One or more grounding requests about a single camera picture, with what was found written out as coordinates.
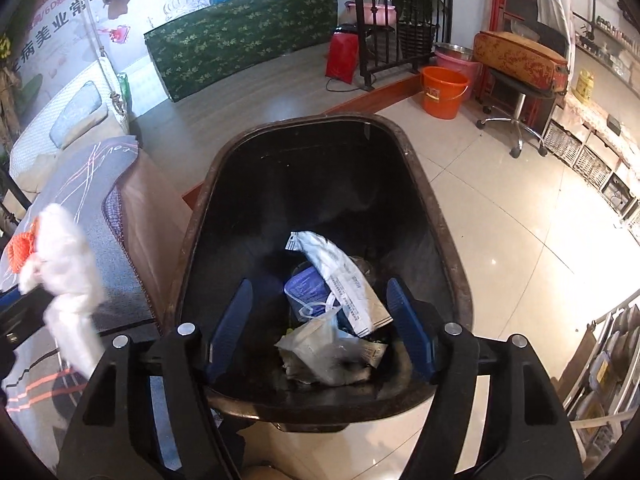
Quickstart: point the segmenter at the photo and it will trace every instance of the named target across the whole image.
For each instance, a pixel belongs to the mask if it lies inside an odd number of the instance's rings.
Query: orange yarn
[[[9,240],[6,246],[6,256],[14,274],[18,274],[27,258],[36,251],[36,236],[38,235],[38,217],[31,224],[28,231],[21,232]]]

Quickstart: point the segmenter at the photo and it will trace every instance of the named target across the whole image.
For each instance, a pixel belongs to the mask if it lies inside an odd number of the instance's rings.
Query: orange patterned box
[[[540,91],[566,91],[569,76],[566,59],[517,34],[478,32],[474,39],[474,58]]]

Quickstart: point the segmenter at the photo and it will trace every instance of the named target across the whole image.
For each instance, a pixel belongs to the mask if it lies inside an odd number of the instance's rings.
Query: metal bolt
[[[444,326],[444,331],[449,335],[462,334],[462,327],[458,323],[447,323]]]
[[[178,327],[178,334],[191,335],[196,331],[196,326],[193,323],[182,323]]]
[[[129,338],[124,334],[120,334],[120,335],[117,335],[115,338],[113,338],[113,341],[111,342],[111,344],[115,348],[122,348],[123,346],[126,346],[128,342],[129,342]]]
[[[518,348],[524,348],[529,341],[527,338],[520,334],[514,334],[511,336],[511,342],[516,345]]]

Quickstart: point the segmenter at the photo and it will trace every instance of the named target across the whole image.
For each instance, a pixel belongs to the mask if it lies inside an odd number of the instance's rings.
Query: orange stripe
[[[28,410],[31,406],[33,406],[36,402],[40,402],[41,400],[49,399],[50,397],[57,397],[60,395],[68,395],[73,394],[75,392],[81,392],[86,387],[86,384],[78,384],[77,386],[72,386],[71,388],[60,388],[59,390],[53,390],[51,392],[47,392],[45,394],[39,395],[37,397],[33,397],[26,404],[21,404],[17,408],[7,408],[7,413],[15,413],[21,412],[22,410]]]
[[[53,381],[53,380],[57,379],[58,377],[64,377],[65,375],[72,374],[73,372],[74,371],[71,368],[67,368],[66,370],[62,370],[61,372],[57,372],[55,374],[51,374],[51,375],[48,375],[46,377],[42,377],[42,378],[38,379],[37,381],[34,381],[31,384],[28,384],[27,387],[24,389],[24,393],[23,394],[19,394],[17,397],[10,398],[9,402],[17,402],[19,399],[23,399],[24,397],[26,397],[27,393],[30,390],[33,390],[34,388],[37,388],[41,384],[48,383],[49,381]]]

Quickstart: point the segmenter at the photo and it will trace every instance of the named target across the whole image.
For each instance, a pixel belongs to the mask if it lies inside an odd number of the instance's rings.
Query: wall mural
[[[23,0],[7,35],[13,69],[22,79],[21,123],[96,59],[95,23],[113,68],[125,72],[146,56],[144,33],[207,7],[210,0]]]

